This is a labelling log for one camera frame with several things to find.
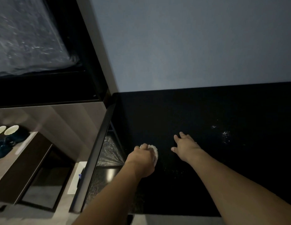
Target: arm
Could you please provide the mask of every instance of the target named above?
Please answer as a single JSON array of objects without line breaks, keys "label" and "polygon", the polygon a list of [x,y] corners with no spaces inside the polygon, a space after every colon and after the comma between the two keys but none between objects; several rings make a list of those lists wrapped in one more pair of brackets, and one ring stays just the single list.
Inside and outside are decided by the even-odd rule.
[{"label": "arm", "polygon": [[227,225],[291,224],[291,205],[261,185],[218,162],[189,136],[172,147],[196,171]]},{"label": "arm", "polygon": [[153,153],[147,148],[147,144],[134,148],[120,172],[96,195],[73,225],[125,224],[140,179],[154,172]]}]

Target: left hand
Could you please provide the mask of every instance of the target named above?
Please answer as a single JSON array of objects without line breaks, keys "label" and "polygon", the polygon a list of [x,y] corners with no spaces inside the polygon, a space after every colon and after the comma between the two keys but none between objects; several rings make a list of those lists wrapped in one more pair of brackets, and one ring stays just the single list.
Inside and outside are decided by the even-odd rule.
[{"label": "left hand", "polygon": [[125,162],[125,166],[132,166],[137,178],[145,178],[155,170],[153,164],[154,152],[148,150],[148,145],[136,146]]}]

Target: plastic wrap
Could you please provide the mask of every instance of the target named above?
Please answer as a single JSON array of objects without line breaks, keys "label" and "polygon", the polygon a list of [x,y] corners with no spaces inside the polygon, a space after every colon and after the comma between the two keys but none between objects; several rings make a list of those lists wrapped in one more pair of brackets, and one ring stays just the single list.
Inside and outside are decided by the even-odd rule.
[{"label": "plastic wrap", "polygon": [[97,166],[122,166],[125,164],[121,152],[111,136],[106,136]]},{"label": "plastic wrap", "polygon": [[43,0],[0,0],[0,76],[67,68],[70,56]]}]

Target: hand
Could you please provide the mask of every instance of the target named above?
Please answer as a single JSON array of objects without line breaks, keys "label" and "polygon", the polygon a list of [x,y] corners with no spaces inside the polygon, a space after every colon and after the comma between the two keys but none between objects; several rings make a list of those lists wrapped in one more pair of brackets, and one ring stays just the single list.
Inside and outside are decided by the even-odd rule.
[{"label": "hand", "polygon": [[181,138],[177,135],[174,136],[178,147],[172,147],[171,150],[176,153],[181,160],[188,163],[188,159],[192,157],[194,153],[202,149],[188,134],[185,135],[183,132],[180,132],[180,137]]},{"label": "hand", "polygon": [[154,152],[148,150],[148,145],[136,146],[125,162],[125,166],[132,166],[137,178],[145,178],[155,170],[153,164]]}]

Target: black countertop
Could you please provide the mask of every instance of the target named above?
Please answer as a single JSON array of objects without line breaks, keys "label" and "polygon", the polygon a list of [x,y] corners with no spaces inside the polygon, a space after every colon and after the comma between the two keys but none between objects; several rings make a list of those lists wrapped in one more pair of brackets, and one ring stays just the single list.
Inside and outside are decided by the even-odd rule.
[{"label": "black countertop", "polygon": [[125,156],[142,143],[159,152],[132,213],[219,216],[198,175],[170,150],[179,131],[291,204],[291,83],[120,93],[112,123]]}]

